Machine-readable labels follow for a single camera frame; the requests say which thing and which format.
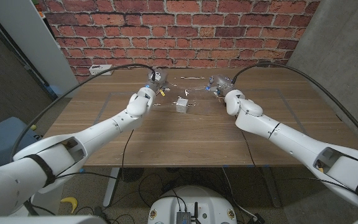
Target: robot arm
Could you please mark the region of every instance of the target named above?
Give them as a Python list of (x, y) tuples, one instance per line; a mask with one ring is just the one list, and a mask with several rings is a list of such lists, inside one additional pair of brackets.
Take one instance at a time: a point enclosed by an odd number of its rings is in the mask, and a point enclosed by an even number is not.
[(27, 146), (14, 162), (0, 167), (0, 215), (9, 215), (37, 191), (49, 192), (69, 180), (88, 158), (124, 131), (138, 128), (155, 99), (155, 92), (167, 79), (156, 72), (146, 87), (133, 94), (127, 108), (103, 122), (74, 134), (52, 136)]
[(334, 193), (358, 206), (358, 150), (315, 140), (263, 114), (263, 109), (235, 89), (222, 75), (211, 77), (207, 89), (224, 96), (227, 113), (238, 115), (236, 126), (262, 136), (298, 159), (317, 178), (334, 182), (323, 184)]

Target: yellow object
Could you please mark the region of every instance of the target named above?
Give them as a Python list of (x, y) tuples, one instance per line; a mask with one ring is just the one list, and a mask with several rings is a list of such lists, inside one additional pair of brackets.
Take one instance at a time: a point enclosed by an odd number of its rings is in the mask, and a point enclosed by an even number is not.
[(73, 210), (71, 211), (71, 214), (74, 213), (74, 210), (77, 208), (78, 201), (74, 197), (67, 197), (60, 200), (60, 202), (70, 202), (73, 205)]

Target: small object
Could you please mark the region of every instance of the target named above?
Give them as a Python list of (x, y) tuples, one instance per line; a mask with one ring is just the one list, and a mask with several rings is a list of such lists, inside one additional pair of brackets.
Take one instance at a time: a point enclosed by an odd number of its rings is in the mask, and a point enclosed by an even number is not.
[(179, 98), (177, 105), (177, 112), (186, 113), (187, 112), (187, 99)]
[[(92, 65), (89, 68), (89, 72), (91, 72), (91, 75), (96, 75), (97, 73), (102, 72), (102, 71), (109, 69), (111, 67), (112, 67), (112, 65)], [(101, 75), (111, 75), (111, 74), (112, 74), (112, 71), (109, 71), (109, 72), (105, 72)]]
[(73, 205), (73, 210), (71, 211), (71, 214), (74, 213), (74, 210), (77, 208), (78, 201), (74, 197), (67, 197), (60, 200), (60, 202), (70, 202)]

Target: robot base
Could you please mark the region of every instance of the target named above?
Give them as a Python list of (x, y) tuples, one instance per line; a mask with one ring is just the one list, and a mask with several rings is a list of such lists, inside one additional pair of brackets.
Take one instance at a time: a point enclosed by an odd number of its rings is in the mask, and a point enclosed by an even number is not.
[[(189, 218), (182, 219), (177, 216), (192, 216), (192, 220), (194, 220), (193, 216), (195, 215), (196, 202), (198, 203), (197, 219), (200, 223), (237, 223), (236, 214), (234, 213), (232, 205), (217, 192), (206, 187), (195, 185), (181, 186), (173, 190), (175, 192), (170, 190), (161, 195), (161, 199), (153, 203), (148, 217), (148, 224), (190, 224)], [(185, 213), (185, 205), (179, 198), (175, 197), (175, 193), (185, 201), (187, 214)], [(182, 211), (181, 213), (178, 213), (179, 204)]]

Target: gray floor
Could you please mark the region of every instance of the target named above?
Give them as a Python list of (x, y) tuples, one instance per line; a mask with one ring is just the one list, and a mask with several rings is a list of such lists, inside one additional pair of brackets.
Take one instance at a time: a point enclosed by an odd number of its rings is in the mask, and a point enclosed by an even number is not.
[[(69, 100), (64, 99), (48, 111), (37, 123), (36, 131), (39, 134), (45, 134), (68, 102)], [(85, 169), (88, 172), (106, 175), (111, 170), (110, 167), (85, 167)], [(323, 184), (311, 180), (284, 180), (292, 177), (312, 177), (312, 174), (303, 167), (272, 168), (283, 203), (282, 208), (273, 208), (271, 205), (264, 180), (256, 168), (236, 167), (226, 168), (226, 170), (236, 201), (250, 212), (259, 213), (266, 223), (353, 223), (358, 220), (358, 208), (327, 190)], [(195, 178), (191, 178), (193, 173), (191, 168), (180, 169), (176, 173), (169, 173), (165, 168), (149, 168), (144, 170), (143, 176), (138, 181), (126, 183), (119, 180), (112, 200), (114, 205), (104, 211), (108, 218), (129, 214), (134, 217), (135, 223), (147, 223), (149, 208), (141, 201), (137, 189), (140, 181), (151, 173), (161, 176), (164, 184), (170, 180), (178, 179), (176, 186), (200, 184), (224, 194), (223, 184), (220, 180), (223, 179), (220, 168), (195, 168), (195, 174), (199, 174)], [(76, 211), (85, 206), (92, 208), (102, 206), (107, 182), (108, 179), (104, 177), (77, 175), (65, 184), (62, 198), (77, 198), (78, 208)], [(162, 194), (161, 188), (161, 183), (156, 175), (144, 180), (141, 191), (144, 191), (142, 195), (146, 202), (149, 204), (155, 202), (157, 197)], [(246, 215), (240, 214), (236, 208), (235, 211), (239, 221), (248, 222), (249, 218)], [(70, 213), (71, 204), (61, 203), (59, 215), (69, 215)], [(92, 211), (85, 208), (78, 214), (89, 213)], [(118, 221), (119, 223), (132, 223), (127, 216), (121, 217)]]

